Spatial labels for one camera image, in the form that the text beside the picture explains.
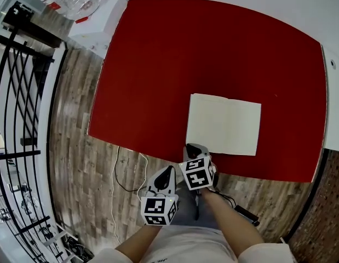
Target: red table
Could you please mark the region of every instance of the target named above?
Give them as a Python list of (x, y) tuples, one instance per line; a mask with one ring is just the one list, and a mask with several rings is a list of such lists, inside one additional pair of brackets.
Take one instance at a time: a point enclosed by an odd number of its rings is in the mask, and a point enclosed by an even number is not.
[(256, 156), (214, 154), (220, 172), (312, 180), (326, 115), (317, 41), (229, 4), (130, 0), (105, 59), (89, 134), (182, 162), (192, 93), (262, 104)]

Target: person's right arm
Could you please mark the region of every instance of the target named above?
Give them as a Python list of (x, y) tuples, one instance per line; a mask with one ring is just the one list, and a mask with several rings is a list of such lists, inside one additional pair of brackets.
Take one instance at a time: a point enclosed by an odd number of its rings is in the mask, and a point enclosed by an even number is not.
[(207, 188), (201, 189), (201, 193), (211, 208), (224, 238), (237, 257), (249, 247), (264, 243), (257, 229), (228, 205), (221, 196)]

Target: wooden floor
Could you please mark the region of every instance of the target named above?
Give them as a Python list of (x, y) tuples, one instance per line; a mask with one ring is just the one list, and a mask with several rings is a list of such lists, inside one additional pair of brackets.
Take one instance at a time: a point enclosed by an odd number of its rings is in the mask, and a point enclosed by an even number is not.
[[(46, 10), (42, 17), (35, 17), (34, 22), (67, 39), (68, 23), (56, 13)], [(64, 24), (63, 31), (59, 24)], [(87, 135), (102, 59), (85, 49), (74, 49), (71, 44), (68, 42), (70, 50), (54, 102), (50, 133), (51, 183), (58, 221), (78, 234), (93, 252), (98, 252), (105, 246), (117, 245), (114, 231), (123, 241), (143, 222), (136, 192), (125, 192), (112, 180), (117, 146)], [(110, 93), (116, 88), (111, 86)], [(115, 104), (120, 103), (110, 102), (110, 108)], [(171, 164), (153, 157), (148, 160), (147, 176)], [(139, 188), (145, 164), (139, 153), (120, 148), (116, 166), (119, 182), (129, 190)], [(182, 179), (180, 172), (177, 173), (179, 180)], [(260, 217), (258, 229), (268, 242), (276, 242), (287, 234), (311, 186), (223, 174), (219, 181), (223, 193)]]

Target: white t-shirt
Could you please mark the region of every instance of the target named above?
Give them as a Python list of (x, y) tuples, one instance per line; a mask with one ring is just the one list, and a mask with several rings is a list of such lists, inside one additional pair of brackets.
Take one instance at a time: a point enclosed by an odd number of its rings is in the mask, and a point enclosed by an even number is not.
[[(115, 249), (104, 249), (90, 263), (132, 263)], [(287, 244), (263, 243), (253, 245), (237, 259), (219, 230), (163, 226), (150, 245), (142, 263), (293, 263)]]

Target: person's arm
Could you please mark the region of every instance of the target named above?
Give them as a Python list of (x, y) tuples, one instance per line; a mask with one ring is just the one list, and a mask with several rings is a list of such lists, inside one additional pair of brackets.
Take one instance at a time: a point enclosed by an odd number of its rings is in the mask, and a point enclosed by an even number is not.
[(145, 225), (129, 239), (116, 247), (116, 250), (123, 253), (133, 263), (138, 263), (161, 228), (161, 226)]
[(224, 238), (237, 257), (252, 245), (264, 243), (257, 229), (228, 205), (221, 196), (207, 188), (201, 189), (201, 193), (211, 208)]

